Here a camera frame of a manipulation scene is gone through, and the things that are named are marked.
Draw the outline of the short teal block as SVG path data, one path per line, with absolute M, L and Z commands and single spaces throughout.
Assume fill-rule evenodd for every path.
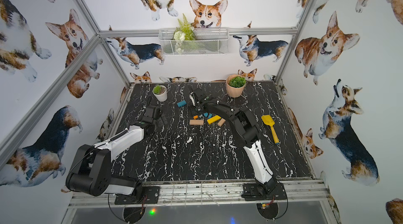
M 187 102 L 186 102 L 185 100 L 182 100 L 182 101 L 180 101 L 180 102 L 177 103 L 177 106 L 178 106 L 179 108 L 181 108 L 181 107 L 183 107 L 183 106 L 185 106 L 185 105 L 187 105 Z

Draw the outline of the natural wood block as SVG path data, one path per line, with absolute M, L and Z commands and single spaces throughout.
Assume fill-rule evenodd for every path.
M 203 125 L 204 120 L 190 120 L 190 125 Z
M 223 124 L 226 122 L 226 120 L 225 119 L 220 119 L 220 121 L 218 122 L 218 126 L 219 127 L 221 127 L 221 126 L 223 126 Z

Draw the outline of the yellow block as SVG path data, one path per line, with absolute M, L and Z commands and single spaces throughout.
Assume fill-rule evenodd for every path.
M 217 121 L 219 121 L 219 120 L 221 120 L 221 117 L 220 117 L 220 116 L 213 116 L 213 117 L 209 118 L 209 119 L 207 120 L 207 122 L 208 122 L 208 124 L 212 124 L 212 123 L 217 122 Z

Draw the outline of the long teal block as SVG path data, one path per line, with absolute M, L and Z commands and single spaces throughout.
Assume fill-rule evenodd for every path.
M 204 113 L 203 116 L 208 118 L 208 119 L 213 117 L 213 115 L 211 113 Z

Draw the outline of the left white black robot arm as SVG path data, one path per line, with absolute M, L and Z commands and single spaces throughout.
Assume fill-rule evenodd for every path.
M 73 166 L 66 177 L 66 187 L 92 196 L 126 195 L 134 202 L 144 199 L 139 179 L 112 174 L 112 161 L 131 146 L 153 137 L 159 126 L 167 123 L 161 108 L 147 97 L 146 108 L 139 120 L 115 136 L 95 145 L 82 145 L 76 152 Z

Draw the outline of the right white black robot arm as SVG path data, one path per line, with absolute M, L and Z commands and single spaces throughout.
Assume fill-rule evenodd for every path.
M 189 88 L 189 90 L 190 100 L 195 110 L 201 113 L 211 113 L 226 120 L 232 130 L 235 145 L 244 149 L 253 166 L 255 190 L 243 194 L 242 197 L 247 200 L 268 199 L 278 185 L 278 181 L 263 153 L 261 134 L 255 116 L 247 108 L 238 109 L 217 98 L 208 97 L 199 88 Z

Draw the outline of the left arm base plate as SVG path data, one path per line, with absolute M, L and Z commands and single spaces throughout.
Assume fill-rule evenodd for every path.
M 141 191 L 135 190 L 131 195 L 117 194 L 115 205 L 157 204 L 161 188 L 159 186 L 145 186 Z

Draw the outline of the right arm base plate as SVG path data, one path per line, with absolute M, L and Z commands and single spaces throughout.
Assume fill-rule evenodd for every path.
M 271 201 L 271 200 L 286 200 L 287 194 L 283 189 L 282 183 L 277 183 L 271 189 L 267 189 L 260 184 L 243 184 L 241 197 L 249 201 Z

